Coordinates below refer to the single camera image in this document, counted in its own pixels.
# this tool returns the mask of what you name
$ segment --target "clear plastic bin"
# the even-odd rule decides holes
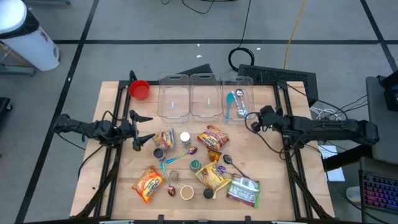
[[[167,123],[189,120],[189,76],[168,75],[159,80],[157,115]]]
[[[236,94],[236,90],[241,90],[243,92],[242,97]],[[230,102],[230,107],[228,106],[227,97],[232,99]],[[221,99],[223,102],[223,115],[225,124],[236,124],[242,123],[244,117],[254,111],[254,97],[253,97],[253,79],[250,77],[224,77],[222,86]],[[253,119],[256,115],[252,114],[248,116],[247,119]]]
[[[217,121],[223,113],[220,81],[214,74],[191,75],[190,99],[195,121]]]

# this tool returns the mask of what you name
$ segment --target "snack bag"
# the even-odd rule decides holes
[[[253,208],[257,208],[259,195],[259,181],[234,174],[226,196],[252,206]]]
[[[220,159],[221,154],[222,153],[220,151],[217,151],[217,150],[212,149],[212,148],[207,146],[207,155],[209,157],[210,162],[214,162],[214,161],[218,162],[218,160]]]
[[[195,173],[200,182],[214,191],[213,199],[216,199],[217,190],[222,189],[231,181],[231,179],[223,177],[222,173],[217,169],[216,163],[217,161],[207,164]]]
[[[148,203],[152,194],[162,185],[162,177],[154,170],[149,168],[143,173],[139,180],[131,187],[142,197],[145,203]]]
[[[204,142],[208,147],[216,150],[220,150],[229,140],[225,133],[221,132],[213,125],[208,125],[207,130],[198,136],[198,139]]]
[[[156,148],[163,150],[168,148],[175,149],[174,128],[156,133],[152,138],[155,141]]]

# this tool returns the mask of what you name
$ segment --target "red plastic cup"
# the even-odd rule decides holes
[[[149,83],[145,80],[134,81],[129,87],[129,93],[137,100],[144,100],[149,96]]]

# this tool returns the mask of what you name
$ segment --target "wooden table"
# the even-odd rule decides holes
[[[301,82],[290,82],[290,84],[305,92]],[[106,110],[113,110],[117,87],[118,82],[102,83],[94,120],[100,120]],[[259,111],[264,105],[275,106],[273,87],[254,86],[253,88],[256,111]],[[245,215],[250,215],[252,220],[295,220],[286,164],[279,159],[278,154],[268,149],[259,136],[250,133],[244,127],[244,124],[224,124],[222,118],[210,123],[196,122],[192,117],[186,123],[164,123],[162,118],[156,113],[159,87],[151,86],[150,91],[151,94],[148,99],[138,101],[132,98],[130,102],[130,110],[134,109],[140,115],[154,118],[152,121],[138,124],[140,135],[143,136],[174,128],[176,141],[178,142],[177,147],[174,152],[168,152],[167,154],[168,158],[172,158],[185,152],[178,137],[181,132],[187,131],[191,134],[192,144],[198,146],[198,152],[194,156],[188,155],[166,165],[167,172],[177,170],[180,174],[180,180],[170,180],[177,190],[176,196],[171,197],[168,195],[167,182],[165,180],[164,184],[154,193],[150,202],[145,204],[131,187],[150,165],[154,165],[162,176],[163,173],[159,162],[153,156],[155,146],[152,140],[142,147],[141,152],[136,152],[132,149],[132,139],[128,139],[123,145],[112,219],[156,220],[158,215],[163,214],[166,220],[243,220]],[[281,101],[284,102],[282,90],[280,95]],[[289,95],[294,115],[310,117],[306,97],[291,88],[289,89]],[[209,124],[220,128],[230,138],[230,141],[222,148],[221,152],[232,156],[234,163],[245,174],[254,180],[261,181],[258,209],[226,198],[226,187],[217,192],[217,199],[215,200],[206,199],[203,196],[205,186],[200,183],[190,170],[189,163],[192,159],[198,159],[202,166],[210,163],[206,147],[196,139],[200,133],[204,132],[206,125]],[[261,135],[265,137],[273,148],[282,148],[279,133],[268,131],[265,134],[261,133]],[[311,142],[310,145],[317,147],[315,142]],[[97,148],[98,142],[90,140],[87,144],[85,157]],[[334,216],[319,152],[310,147],[302,149],[301,152],[308,189],[325,211]],[[80,212],[95,193],[93,187],[95,189],[98,188],[104,155],[105,150],[103,149],[90,159],[81,170],[71,215],[76,215]],[[225,166],[231,173],[238,173],[233,166],[226,165],[222,159],[220,159],[218,164]],[[195,190],[191,200],[183,200],[179,195],[180,189],[184,185],[191,185]],[[303,197],[299,188],[297,188],[297,192],[301,216],[305,217]],[[108,192],[105,192],[103,209],[101,209],[102,215],[105,213],[107,201]]]

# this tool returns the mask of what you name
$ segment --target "rgb keyboard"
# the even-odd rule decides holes
[[[362,174],[364,206],[398,213],[398,180]]]

